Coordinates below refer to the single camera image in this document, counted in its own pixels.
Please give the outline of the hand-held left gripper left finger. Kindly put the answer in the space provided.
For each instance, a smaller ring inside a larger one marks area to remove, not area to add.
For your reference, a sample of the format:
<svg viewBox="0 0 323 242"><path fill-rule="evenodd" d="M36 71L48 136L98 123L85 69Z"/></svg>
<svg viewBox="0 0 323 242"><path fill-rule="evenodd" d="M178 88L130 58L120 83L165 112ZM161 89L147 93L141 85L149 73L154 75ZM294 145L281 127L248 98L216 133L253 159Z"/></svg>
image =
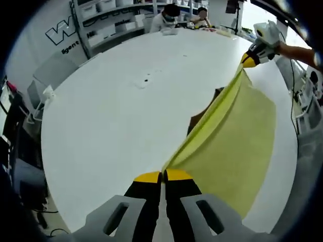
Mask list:
<svg viewBox="0 0 323 242"><path fill-rule="evenodd" d="M152 241L162 183L159 171L136 177L86 217L85 241Z"/></svg>

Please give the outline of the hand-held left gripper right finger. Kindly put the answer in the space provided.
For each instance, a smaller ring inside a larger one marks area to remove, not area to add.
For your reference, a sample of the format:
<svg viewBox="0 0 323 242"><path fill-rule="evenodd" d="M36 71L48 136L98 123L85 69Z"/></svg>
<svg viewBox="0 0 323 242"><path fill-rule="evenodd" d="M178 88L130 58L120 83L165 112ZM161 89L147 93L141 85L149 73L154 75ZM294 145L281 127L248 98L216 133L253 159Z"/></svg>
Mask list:
<svg viewBox="0 0 323 242"><path fill-rule="evenodd" d="M203 194L191 175L183 170L164 171L166 212L174 241L238 241L243 226L230 206Z"/></svg>

